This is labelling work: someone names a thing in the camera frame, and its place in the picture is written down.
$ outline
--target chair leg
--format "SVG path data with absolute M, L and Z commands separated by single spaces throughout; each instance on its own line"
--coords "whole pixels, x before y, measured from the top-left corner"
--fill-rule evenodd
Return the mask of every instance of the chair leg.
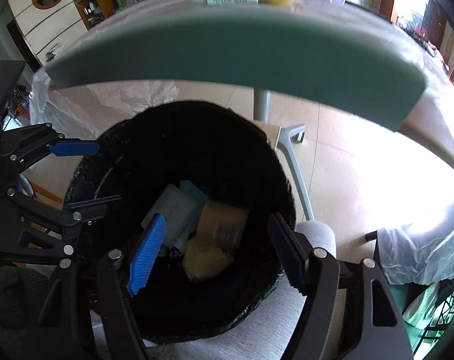
M 305 181 L 302 177 L 302 172 L 300 171 L 300 166 L 298 165 L 297 158 L 292 146 L 292 137 L 303 135 L 304 132 L 304 124 L 297 124 L 295 126 L 282 128 L 280 130 L 280 137 L 277 148 L 282 153 L 284 153 L 285 158 L 287 159 L 288 166 L 290 168 L 290 171 L 292 172 L 293 182 L 297 187 L 297 191 L 300 196 L 300 202 L 302 203 L 302 208 L 304 209 L 305 218 L 307 221 L 313 221 L 314 214 L 312 212 L 312 206 L 308 197 L 307 188 L 305 187 Z

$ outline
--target plastic bag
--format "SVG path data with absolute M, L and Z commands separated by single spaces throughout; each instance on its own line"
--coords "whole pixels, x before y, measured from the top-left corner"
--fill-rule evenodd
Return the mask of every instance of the plastic bag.
M 393 285 L 454 278 L 454 201 L 407 225 L 377 231 L 380 262 Z
M 418 295 L 403 313 L 403 320 L 417 329 L 424 330 L 434 317 L 439 287 L 440 283 L 432 284 Z
M 173 81 L 117 81 L 55 90 L 39 69 L 32 80 L 30 122 L 52 123 L 66 138 L 96 139 L 114 124 L 178 97 Z

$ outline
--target trash bag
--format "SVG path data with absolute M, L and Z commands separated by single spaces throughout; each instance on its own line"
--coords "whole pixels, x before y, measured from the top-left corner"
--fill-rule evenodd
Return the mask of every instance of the trash bag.
M 392 285 L 454 278 L 454 200 L 406 225 L 381 228 L 377 245 L 384 275 Z
M 121 248 L 167 184 L 190 180 L 212 200 L 248 209 L 235 262 L 214 279 L 193 283 L 181 265 L 158 257 L 145 288 L 130 300 L 142 336 L 156 343 L 207 338 L 241 322 L 276 286 L 280 261 L 267 233 L 279 212 L 293 230 L 290 185 L 265 134 L 234 112 L 198 101 L 145 110 L 99 137 L 100 152 L 74 173 L 65 204 L 120 195 L 106 217 L 84 226 L 84 263 Z

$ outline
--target trash can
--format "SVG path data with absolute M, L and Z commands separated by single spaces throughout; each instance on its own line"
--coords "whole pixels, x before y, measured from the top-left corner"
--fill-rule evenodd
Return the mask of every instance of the trash can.
M 76 169 L 65 203 L 120 195 L 106 217 L 85 225 L 77 246 L 88 264 L 142 232 L 141 221 L 165 186 L 190 180 L 212 200 L 249 210 L 235 262 L 193 283 L 159 257 L 130 300 L 142 336 L 156 343 L 211 337 L 241 322 L 276 286 L 280 261 L 267 233 L 279 212 L 295 227 L 291 187 L 262 130 L 201 101 L 149 108 L 98 139 L 100 151 Z

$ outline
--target cardboard box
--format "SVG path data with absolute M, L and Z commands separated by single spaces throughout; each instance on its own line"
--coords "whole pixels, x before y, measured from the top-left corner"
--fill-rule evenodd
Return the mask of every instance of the cardboard box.
M 188 241 L 182 261 L 185 274 L 193 282 L 213 279 L 233 264 L 233 257 L 217 245 L 194 237 Z
M 205 202 L 197 237 L 233 255 L 240 246 L 247 218 L 248 211 L 219 202 Z

